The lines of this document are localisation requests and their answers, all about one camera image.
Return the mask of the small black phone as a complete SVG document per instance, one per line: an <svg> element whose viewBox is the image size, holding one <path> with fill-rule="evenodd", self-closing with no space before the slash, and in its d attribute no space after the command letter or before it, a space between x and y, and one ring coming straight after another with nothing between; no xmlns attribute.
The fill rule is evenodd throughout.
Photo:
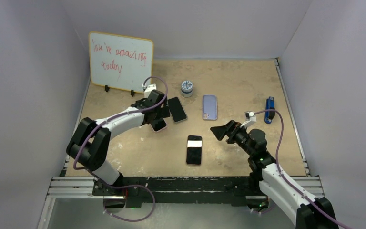
<svg viewBox="0 0 366 229"><path fill-rule="evenodd" d="M153 120L150 122L150 126L154 132L160 132L167 127L167 123L163 118Z"/></svg>

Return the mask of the purple phone black screen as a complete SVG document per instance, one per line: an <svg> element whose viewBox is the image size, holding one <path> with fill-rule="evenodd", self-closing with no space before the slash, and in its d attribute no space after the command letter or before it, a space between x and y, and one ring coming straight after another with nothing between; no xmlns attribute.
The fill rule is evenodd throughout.
<svg viewBox="0 0 366 229"><path fill-rule="evenodd" d="M187 137L186 163L188 165L199 166L202 161L202 142L203 139L198 135Z"/></svg>

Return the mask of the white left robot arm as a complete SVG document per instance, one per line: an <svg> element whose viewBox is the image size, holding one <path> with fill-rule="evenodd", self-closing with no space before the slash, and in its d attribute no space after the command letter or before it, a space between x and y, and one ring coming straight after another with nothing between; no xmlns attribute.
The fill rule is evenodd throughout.
<svg viewBox="0 0 366 229"><path fill-rule="evenodd" d="M104 182L106 191L118 195L123 189L123 175L106 159L110 141L130 129L168 117L166 103L165 93L152 90L147 98L136 101L121 113L97 120L86 117L78 124L66 153Z"/></svg>

